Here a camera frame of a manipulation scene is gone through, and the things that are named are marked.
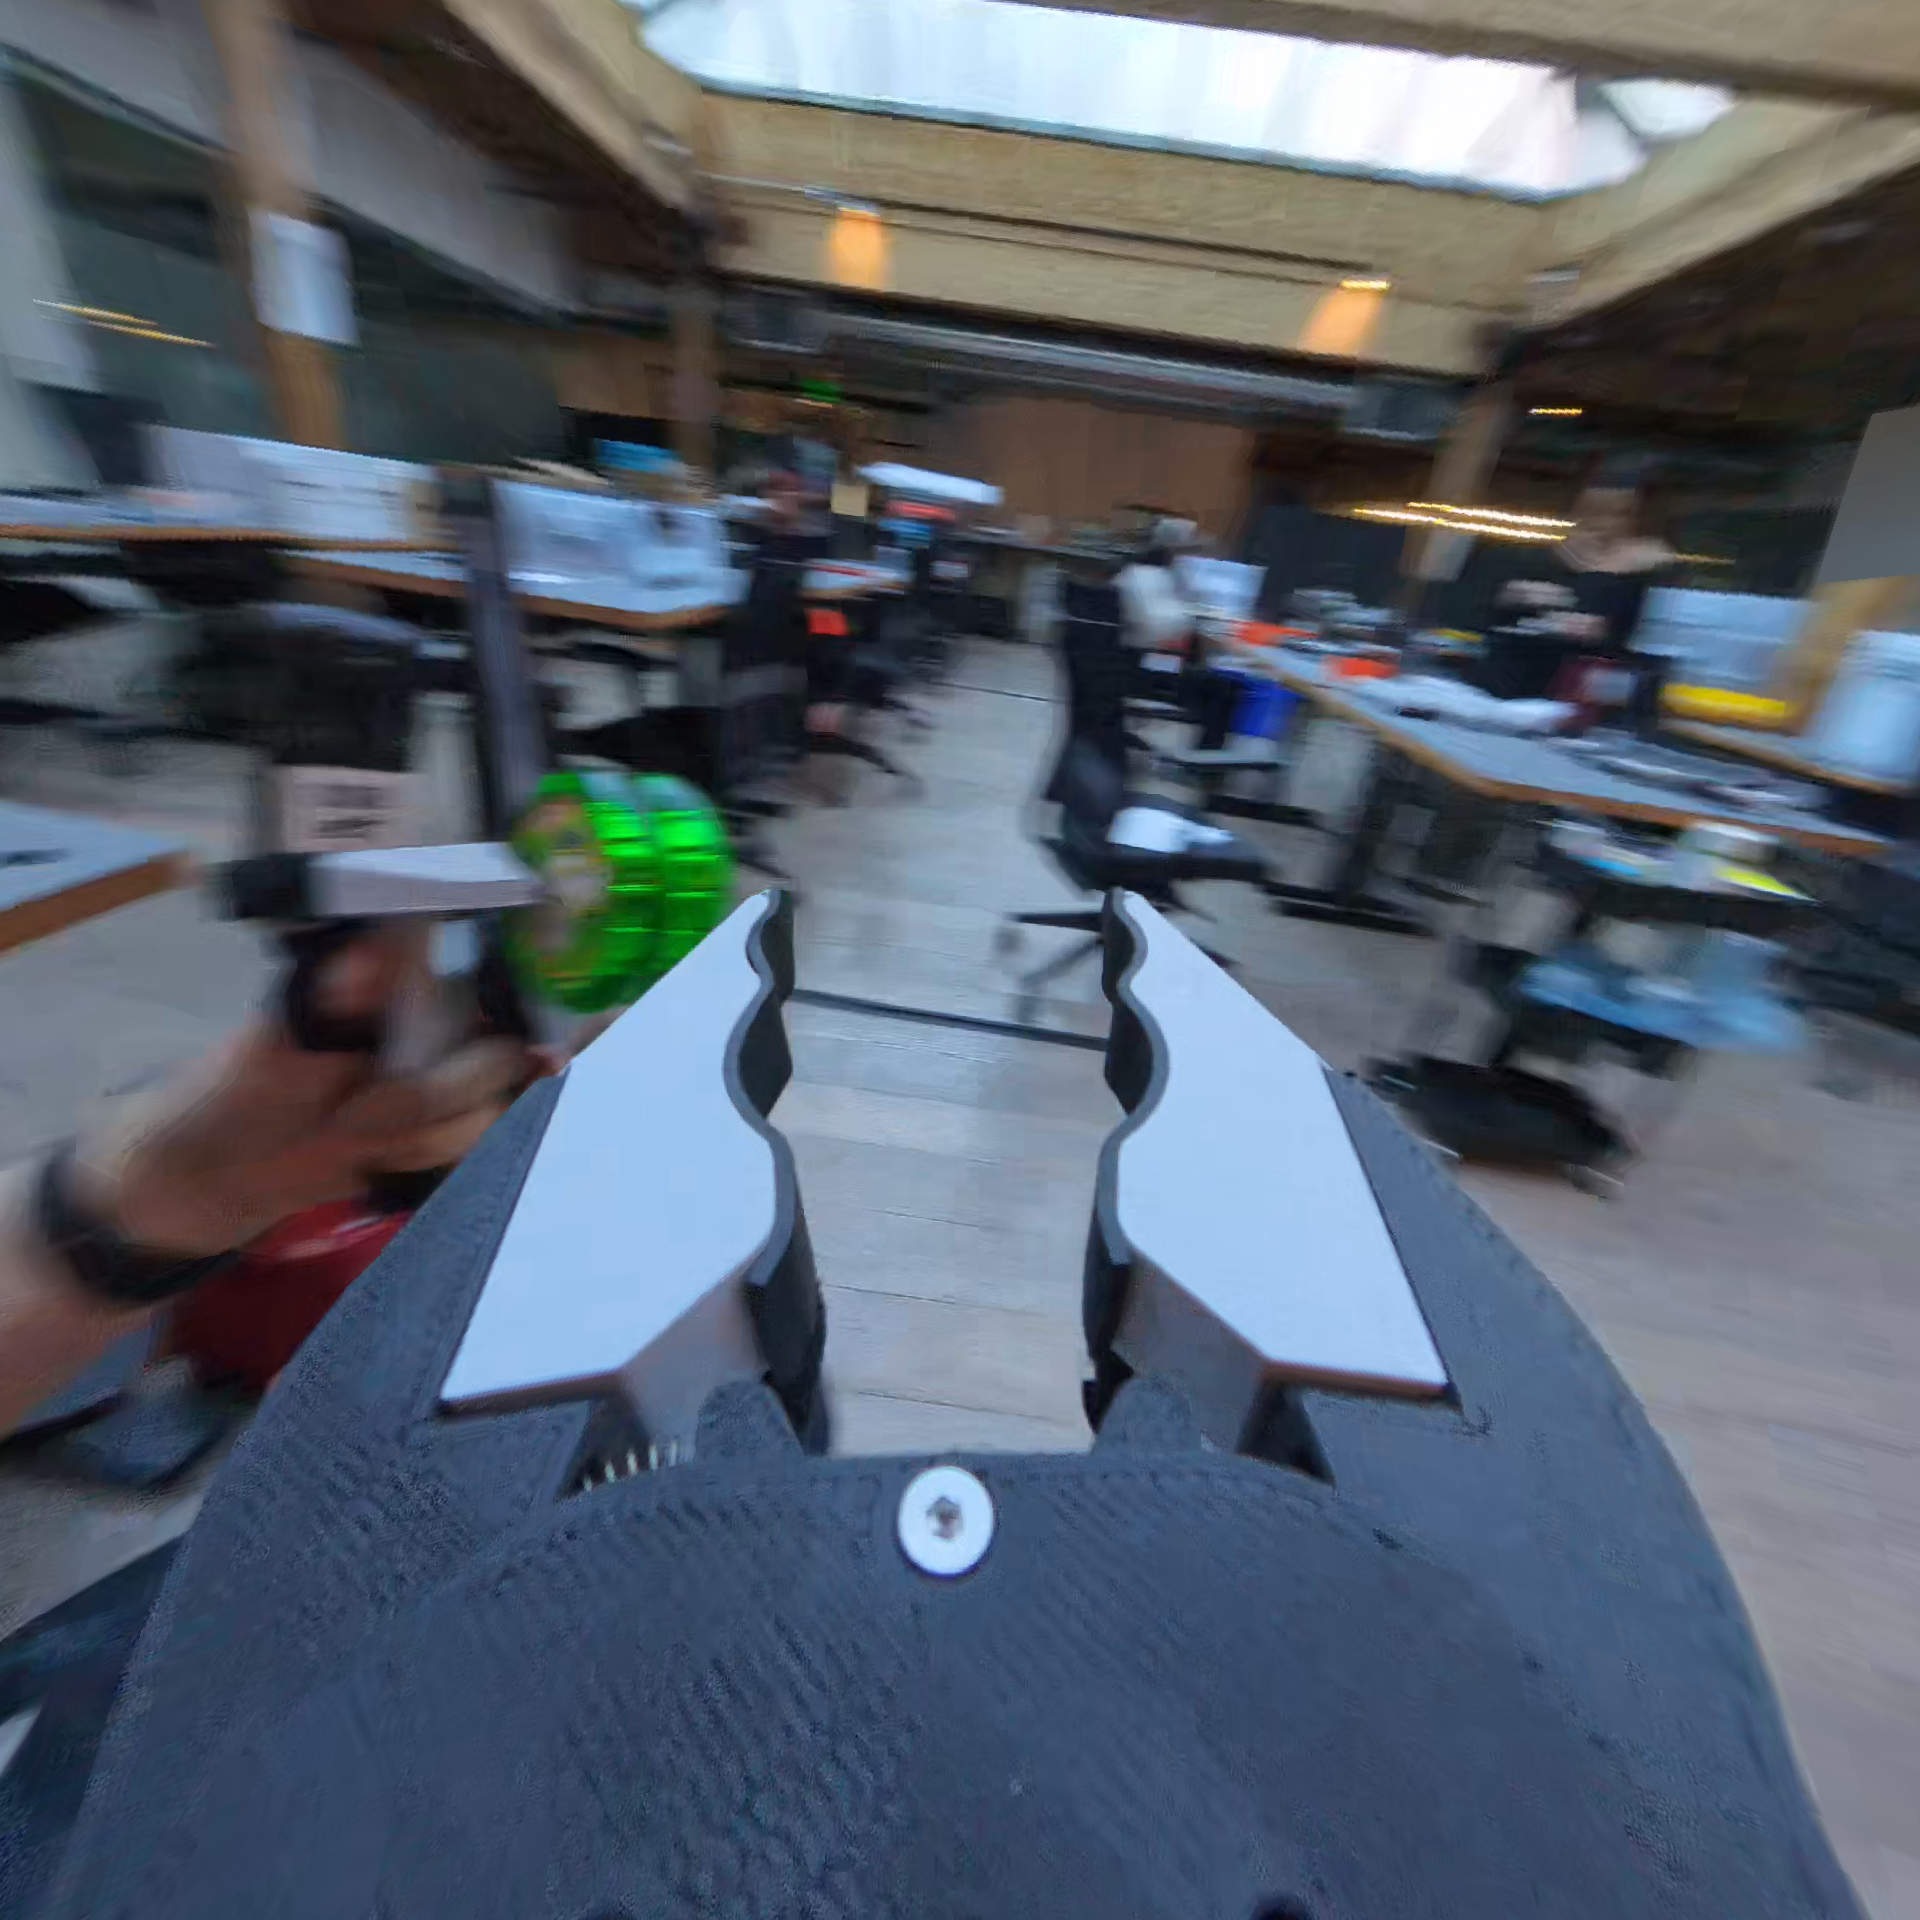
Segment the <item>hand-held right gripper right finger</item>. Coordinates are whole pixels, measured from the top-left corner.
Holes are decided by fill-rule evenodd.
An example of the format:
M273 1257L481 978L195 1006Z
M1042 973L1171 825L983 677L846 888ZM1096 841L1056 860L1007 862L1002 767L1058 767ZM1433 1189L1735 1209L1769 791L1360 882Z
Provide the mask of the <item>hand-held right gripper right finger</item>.
M1139 891L1103 909L1086 1423L1161 1381L1236 1455L1318 1455L1307 1392L1452 1403L1323 1057Z

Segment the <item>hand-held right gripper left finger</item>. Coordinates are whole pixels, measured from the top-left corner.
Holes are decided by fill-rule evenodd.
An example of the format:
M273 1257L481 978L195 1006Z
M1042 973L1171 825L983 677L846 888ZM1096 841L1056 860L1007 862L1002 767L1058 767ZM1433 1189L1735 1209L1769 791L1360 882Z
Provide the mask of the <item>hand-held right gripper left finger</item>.
M437 1409L604 1402L690 1454L707 1400L758 1383L829 1450L829 1313L787 1088L794 904L739 906L563 1071Z

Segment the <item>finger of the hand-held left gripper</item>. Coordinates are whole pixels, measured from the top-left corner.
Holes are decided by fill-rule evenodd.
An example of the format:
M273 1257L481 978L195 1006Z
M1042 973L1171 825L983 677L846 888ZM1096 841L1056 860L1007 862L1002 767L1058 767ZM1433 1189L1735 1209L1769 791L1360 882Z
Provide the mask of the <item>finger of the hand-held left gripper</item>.
M547 885L506 843L326 851L303 867L310 920L457 919L545 898Z

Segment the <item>green yoyo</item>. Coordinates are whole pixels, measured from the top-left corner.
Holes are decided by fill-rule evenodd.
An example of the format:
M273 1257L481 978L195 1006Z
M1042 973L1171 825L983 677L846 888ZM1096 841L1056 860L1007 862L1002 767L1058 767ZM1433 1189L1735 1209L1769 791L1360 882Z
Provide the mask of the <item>green yoyo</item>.
M566 1015L629 1006L731 909L731 841L690 781L623 770L552 770L509 850L541 898L503 915L521 996Z

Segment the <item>person's left hand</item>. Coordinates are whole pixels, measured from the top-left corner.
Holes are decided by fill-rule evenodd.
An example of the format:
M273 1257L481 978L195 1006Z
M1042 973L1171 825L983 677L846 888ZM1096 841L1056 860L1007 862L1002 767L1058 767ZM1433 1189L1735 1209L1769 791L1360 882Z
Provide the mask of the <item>person's left hand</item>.
M133 1097L70 1149L92 1226L157 1263L237 1253L297 1212L457 1166L566 1053L466 1037L424 1070L308 1052L257 1015L203 1063Z

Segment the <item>grey desk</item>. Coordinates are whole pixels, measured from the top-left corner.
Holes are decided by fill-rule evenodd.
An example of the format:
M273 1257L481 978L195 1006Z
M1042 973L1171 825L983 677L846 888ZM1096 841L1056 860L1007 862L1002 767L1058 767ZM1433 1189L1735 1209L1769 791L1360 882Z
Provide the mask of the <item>grey desk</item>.
M186 850L145 828L1 801L1 955L178 891L195 876Z

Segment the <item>black floor stand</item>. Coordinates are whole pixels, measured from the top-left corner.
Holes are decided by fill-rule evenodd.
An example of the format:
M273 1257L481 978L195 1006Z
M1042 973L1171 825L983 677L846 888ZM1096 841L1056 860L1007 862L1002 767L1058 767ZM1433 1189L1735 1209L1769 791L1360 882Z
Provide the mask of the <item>black floor stand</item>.
M547 772L538 670L523 637L497 480L475 468L445 468L442 498L466 599L482 818L506 843Z

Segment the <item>red container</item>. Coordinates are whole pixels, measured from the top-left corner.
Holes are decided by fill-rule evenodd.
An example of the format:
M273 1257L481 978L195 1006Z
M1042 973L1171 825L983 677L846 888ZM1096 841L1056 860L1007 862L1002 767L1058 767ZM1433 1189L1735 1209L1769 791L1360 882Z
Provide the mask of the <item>red container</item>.
M154 1354L216 1392L264 1398L410 1219L362 1199L290 1215L165 1309Z

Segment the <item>black wristband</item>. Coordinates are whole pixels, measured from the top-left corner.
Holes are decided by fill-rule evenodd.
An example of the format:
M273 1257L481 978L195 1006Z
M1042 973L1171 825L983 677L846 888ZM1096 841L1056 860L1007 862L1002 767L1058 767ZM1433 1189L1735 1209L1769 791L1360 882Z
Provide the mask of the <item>black wristband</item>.
M81 1191L73 1142L58 1144L34 1174L28 1229L71 1285L114 1309L161 1307L237 1265L241 1252L197 1257L141 1246L111 1226Z

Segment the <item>black office chair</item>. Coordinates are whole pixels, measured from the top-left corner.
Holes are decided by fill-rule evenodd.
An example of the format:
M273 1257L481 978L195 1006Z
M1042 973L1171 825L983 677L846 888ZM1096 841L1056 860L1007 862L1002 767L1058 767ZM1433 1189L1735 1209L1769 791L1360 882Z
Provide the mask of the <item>black office chair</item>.
M1133 655L1120 637L1120 602L1105 580L1068 576L1050 644L1059 714L1049 769L1031 808L1037 846L1086 898L1079 907L1035 907L997 928L1013 951L1023 932L1068 932L1074 949L1022 971L1015 1001L1040 1008L1046 988L1101 953L1107 896L1132 891L1167 917L1204 920L1187 898L1195 885L1230 885L1263 896L1262 854L1196 808L1133 787L1130 688Z

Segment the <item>white paper sign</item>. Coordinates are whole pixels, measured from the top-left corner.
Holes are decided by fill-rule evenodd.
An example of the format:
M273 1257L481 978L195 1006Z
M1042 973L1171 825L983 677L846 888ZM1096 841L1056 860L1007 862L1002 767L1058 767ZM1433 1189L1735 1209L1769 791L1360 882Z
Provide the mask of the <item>white paper sign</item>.
M358 346L349 253L335 227L252 207L248 258L263 328L333 349Z

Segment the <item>wooden post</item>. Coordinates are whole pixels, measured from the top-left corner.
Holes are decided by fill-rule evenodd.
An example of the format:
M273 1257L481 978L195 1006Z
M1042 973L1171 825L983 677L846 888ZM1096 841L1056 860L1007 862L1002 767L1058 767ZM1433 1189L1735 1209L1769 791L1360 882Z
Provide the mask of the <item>wooden post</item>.
M203 2L229 203L247 304L276 437L348 447L339 358L333 343L282 330L287 296L310 257L310 145L300 122L293 36L282 5Z

